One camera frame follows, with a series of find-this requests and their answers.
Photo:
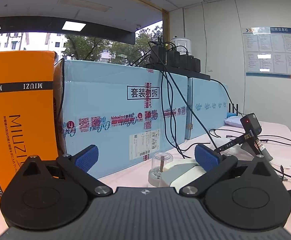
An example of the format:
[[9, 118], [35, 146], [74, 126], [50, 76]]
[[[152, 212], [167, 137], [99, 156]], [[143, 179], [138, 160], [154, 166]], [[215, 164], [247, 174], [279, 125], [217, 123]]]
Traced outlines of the black power strip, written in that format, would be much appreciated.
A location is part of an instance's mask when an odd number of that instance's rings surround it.
[[188, 78], [197, 78], [197, 79], [208, 80], [208, 81], [210, 80], [209, 75], [198, 73], [192, 70], [180, 69], [180, 68], [171, 67], [171, 66], [164, 66], [162, 64], [146, 64], [145, 67], [148, 69], [158, 70], [162, 72], [183, 75]]

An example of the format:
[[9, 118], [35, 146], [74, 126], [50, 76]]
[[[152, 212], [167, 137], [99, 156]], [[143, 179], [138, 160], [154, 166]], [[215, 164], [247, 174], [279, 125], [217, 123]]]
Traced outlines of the white water dispenser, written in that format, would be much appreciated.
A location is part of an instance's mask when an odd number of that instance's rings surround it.
[[173, 37], [171, 42], [176, 46], [177, 51], [183, 55], [192, 55], [192, 42], [190, 39], [185, 37]]

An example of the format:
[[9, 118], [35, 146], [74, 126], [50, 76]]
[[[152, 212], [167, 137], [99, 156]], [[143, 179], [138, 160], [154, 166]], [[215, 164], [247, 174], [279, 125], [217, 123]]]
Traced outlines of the large light blue box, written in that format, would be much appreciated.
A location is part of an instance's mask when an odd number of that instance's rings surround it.
[[60, 60], [53, 92], [62, 153], [99, 150], [88, 173], [101, 178], [184, 143], [188, 79], [157, 70]]

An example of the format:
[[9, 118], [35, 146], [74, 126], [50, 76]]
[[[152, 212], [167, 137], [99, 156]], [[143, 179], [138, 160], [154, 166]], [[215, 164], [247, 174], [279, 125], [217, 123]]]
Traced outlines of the grey white insulated cup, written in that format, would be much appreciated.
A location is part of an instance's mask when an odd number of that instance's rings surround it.
[[194, 159], [177, 159], [163, 167], [159, 187], [182, 187], [204, 175], [206, 171]]

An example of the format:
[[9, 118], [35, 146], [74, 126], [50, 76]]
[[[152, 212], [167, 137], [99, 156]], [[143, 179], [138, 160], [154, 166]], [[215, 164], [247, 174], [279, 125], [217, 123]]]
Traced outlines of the wall notice board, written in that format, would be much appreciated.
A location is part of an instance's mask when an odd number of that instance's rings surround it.
[[291, 79], [291, 28], [243, 28], [242, 38], [247, 76]]

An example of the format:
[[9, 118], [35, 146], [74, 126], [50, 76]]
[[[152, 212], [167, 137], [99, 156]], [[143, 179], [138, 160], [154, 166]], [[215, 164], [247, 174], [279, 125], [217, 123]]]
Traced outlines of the black power adapter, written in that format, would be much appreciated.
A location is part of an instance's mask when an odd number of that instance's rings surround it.
[[191, 70], [192, 69], [192, 57], [188, 54], [180, 55], [180, 69]]
[[167, 51], [167, 66], [180, 67], [180, 53], [177, 50]]
[[193, 72], [200, 73], [201, 72], [201, 60], [197, 59], [195, 57], [192, 57], [191, 61], [190, 61], [190, 69]]
[[163, 46], [152, 46], [150, 53], [150, 62], [153, 64], [165, 64], [166, 62], [166, 49]]

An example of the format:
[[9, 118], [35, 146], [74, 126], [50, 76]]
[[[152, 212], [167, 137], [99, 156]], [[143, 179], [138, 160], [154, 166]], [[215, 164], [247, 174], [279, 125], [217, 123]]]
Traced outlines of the orange MIUZI cardboard box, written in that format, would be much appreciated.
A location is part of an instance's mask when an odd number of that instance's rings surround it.
[[0, 52], [0, 198], [30, 155], [58, 155], [54, 59], [52, 51]]

